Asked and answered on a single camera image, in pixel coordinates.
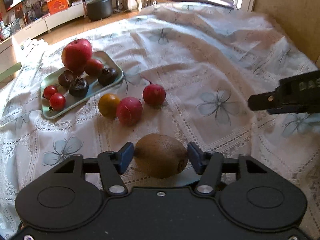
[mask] tray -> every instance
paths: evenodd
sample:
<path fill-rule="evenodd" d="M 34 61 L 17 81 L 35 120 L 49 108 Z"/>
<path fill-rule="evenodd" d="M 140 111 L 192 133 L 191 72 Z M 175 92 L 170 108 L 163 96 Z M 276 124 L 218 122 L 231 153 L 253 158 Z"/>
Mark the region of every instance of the tray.
<path fill-rule="evenodd" d="M 104 51 L 97 51 L 92 54 L 93 58 L 96 58 L 100 60 L 104 67 L 112 67 L 118 72 L 118 76 L 116 80 L 111 83 L 110 85 L 103 87 L 102 85 L 99 84 L 98 80 L 93 77 L 89 77 L 86 75 L 85 79 L 87 80 L 89 84 L 89 90 L 87 95 L 84 98 L 75 98 L 72 95 L 69 94 L 68 90 L 65 89 L 62 86 L 58 87 L 59 93 L 63 94 L 66 98 L 66 105 L 63 110 L 60 112 L 50 112 L 49 111 L 49 100 L 43 99 L 42 97 L 42 112 L 43 115 L 46 119 L 55 119 L 58 116 L 64 114 L 65 112 L 69 111 L 70 109 L 74 108 L 75 106 L 78 106 L 79 104 L 87 101 L 90 97 L 103 92 L 111 87 L 114 87 L 115 85 L 119 84 L 123 77 L 124 73 L 122 69 L 113 61 L 113 59 Z M 44 80 L 41 82 L 41 88 L 40 88 L 40 93 L 42 95 L 43 90 L 49 86 L 49 85 L 57 85 L 58 84 L 58 77 L 60 74 L 62 74 L 66 70 L 65 67 L 60 68 L 56 72 L 50 74 L 49 76 L 45 77 Z"/>

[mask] tomato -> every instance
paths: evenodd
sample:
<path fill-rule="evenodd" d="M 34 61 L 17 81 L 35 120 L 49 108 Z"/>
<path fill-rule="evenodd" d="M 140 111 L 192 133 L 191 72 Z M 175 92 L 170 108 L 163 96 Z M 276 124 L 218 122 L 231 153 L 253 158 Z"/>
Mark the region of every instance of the tomato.
<path fill-rule="evenodd" d="M 42 97 L 49 100 L 55 93 L 58 93 L 58 89 L 55 86 L 47 86 L 43 90 Z"/>
<path fill-rule="evenodd" d="M 103 95 L 98 103 L 98 109 L 100 114 L 110 119 L 116 118 L 117 106 L 120 103 L 120 99 L 114 94 Z"/>
<path fill-rule="evenodd" d="M 60 93 L 55 93 L 51 96 L 49 104 L 50 111 L 61 111 L 64 108 L 64 105 L 66 104 L 66 98 Z"/>
<path fill-rule="evenodd" d="M 90 58 L 87 61 L 86 65 L 84 66 L 84 71 L 89 76 L 94 76 L 94 77 L 98 77 L 102 69 L 103 69 L 103 64 L 101 63 L 100 60 L 95 58 Z"/>

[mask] cherry tomato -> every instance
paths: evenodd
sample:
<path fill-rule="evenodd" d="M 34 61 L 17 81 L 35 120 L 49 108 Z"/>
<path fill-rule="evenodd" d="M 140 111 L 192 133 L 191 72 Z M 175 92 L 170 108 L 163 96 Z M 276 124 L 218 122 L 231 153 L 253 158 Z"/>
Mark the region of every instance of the cherry tomato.
<path fill-rule="evenodd" d="M 66 98 L 60 93 L 55 93 L 50 97 L 49 104 L 50 111 L 61 111 L 66 104 Z"/>
<path fill-rule="evenodd" d="M 43 90 L 42 97 L 49 100 L 55 93 L 58 93 L 58 89 L 55 86 L 47 86 Z"/>

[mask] wall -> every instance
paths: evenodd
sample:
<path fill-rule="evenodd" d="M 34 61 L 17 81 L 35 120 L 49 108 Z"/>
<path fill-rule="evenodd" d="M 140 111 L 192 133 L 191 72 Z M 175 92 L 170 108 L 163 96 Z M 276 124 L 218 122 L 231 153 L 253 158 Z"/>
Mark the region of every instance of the wall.
<path fill-rule="evenodd" d="M 320 0 L 255 0 L 253 11 L 276 19 L 297 48 L 316 62 L 320 55 Z"/>

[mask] kiwi fruit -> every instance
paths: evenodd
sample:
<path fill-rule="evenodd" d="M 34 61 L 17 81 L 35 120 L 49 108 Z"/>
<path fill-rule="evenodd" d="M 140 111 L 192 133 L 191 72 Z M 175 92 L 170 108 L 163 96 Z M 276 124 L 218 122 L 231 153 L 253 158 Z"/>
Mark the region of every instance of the kiwi fruit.
<path fill-rule="evenodd" d="M 187 150 L 177 139 L 151 133 L 142 137 L 134 148 L 137 166 L 153 178 L 164 179 L 178 174 L 187 166 Z"/>

